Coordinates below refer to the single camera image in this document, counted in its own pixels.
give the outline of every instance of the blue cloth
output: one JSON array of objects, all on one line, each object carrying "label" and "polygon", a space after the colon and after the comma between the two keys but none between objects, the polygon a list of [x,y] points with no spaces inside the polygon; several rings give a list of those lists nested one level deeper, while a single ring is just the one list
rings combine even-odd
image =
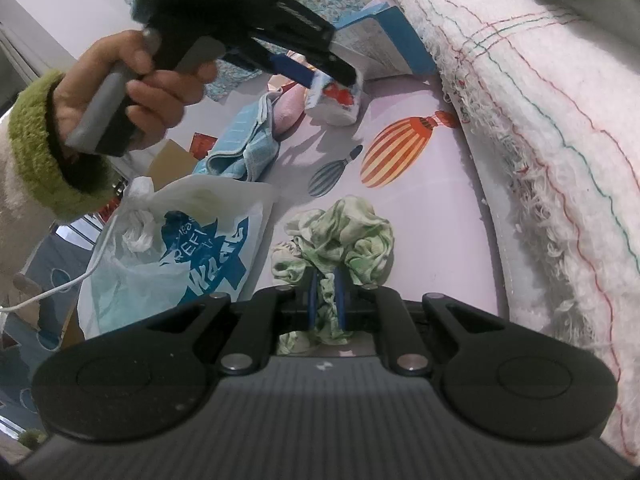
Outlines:
[{"label": "blue cloth", "polygon": [[258,180],[280,147],[273,139],[273,103],[279,96],[280,92],[267,92],[242,108],[193,173]]}]

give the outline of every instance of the brown piece of cardboard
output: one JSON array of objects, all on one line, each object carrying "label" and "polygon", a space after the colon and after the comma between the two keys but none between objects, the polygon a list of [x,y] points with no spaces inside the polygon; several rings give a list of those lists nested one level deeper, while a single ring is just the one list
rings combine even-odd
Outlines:
[{"label": "brown piece of cardboard", "polygon": [[66,314],[65,323],[62,326],[62,343],[60,349],[76,345],[84,341],[84,332],[78,321],[78,298],[74,300],[73,307]]},{"label": "brown piece of cardboard", "polygon": [[151,177],[154,189],[159,191],[174,180],[191,174],[197,163],[191,153],[169,139],[151,162],[146,176]]}]

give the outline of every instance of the metal screw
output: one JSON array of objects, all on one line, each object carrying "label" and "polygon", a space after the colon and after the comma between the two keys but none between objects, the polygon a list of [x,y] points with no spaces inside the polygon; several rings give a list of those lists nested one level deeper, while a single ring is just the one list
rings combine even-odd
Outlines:
[{"label": "metal screw", "polygon": [[227,354],[220,364],[227,370],[246,370],[254,362],[247,354]]},{"label": "metal screw", "polygon": [[420,354],[403,354],[396,361],[398,366],[411,372],[422,370],[429,365],[429,360]]}]

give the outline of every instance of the gray grip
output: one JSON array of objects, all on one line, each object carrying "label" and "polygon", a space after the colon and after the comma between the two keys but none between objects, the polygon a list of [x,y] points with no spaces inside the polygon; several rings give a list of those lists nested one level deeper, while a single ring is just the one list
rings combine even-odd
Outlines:
[{"label": "gray grip", "polygon": [[[152,29],[147,29],[145,44],[150,54],[156,53],[160,46],[159,34]],[[203,36],[195,41],[174,70],[182,73],[193,72],[203,62],[217,59],[224,53],[223,43]],[[81,153],[96,153],[98,143],[109,126],[111,118],[126,96],[127,82],[138,77],[139,75],[123,62],[116,63],[91,99],[78,126],[66,138],[66,145]]]},{"label": "gray grip", "polygon": [[95,153],[113,114],[126,95],[127,82],[138,74],[119,61],[104,79],[91,99],[78,126],[66,138],[65,144],[81,153]]}]

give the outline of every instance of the hot air balloon print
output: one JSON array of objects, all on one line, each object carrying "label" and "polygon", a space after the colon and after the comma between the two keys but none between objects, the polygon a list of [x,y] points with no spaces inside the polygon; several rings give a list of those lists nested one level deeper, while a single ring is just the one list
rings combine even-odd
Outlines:
[{"label": "hot air balloon print", "polygon": [[459,126],[458,118],[437,111],[429,117],[407,117],[390,124],[373,140],[362,161],[360,178],[367,187],[382,187],[411,166],[436,126]]},{"label": "hot air balloon print", "polygon": [[352,160],[355,160],[357,156],[360,155],[361,151],[362,144],[358,144],[349,152],[347,158],[328,162],[319,170],[317,170],[309,181],[309,195],[315,196],[317,198],[329,193],[340,180],[342,172],[344,171],[344,168],[347,167],[347,164],[349,164]]}]

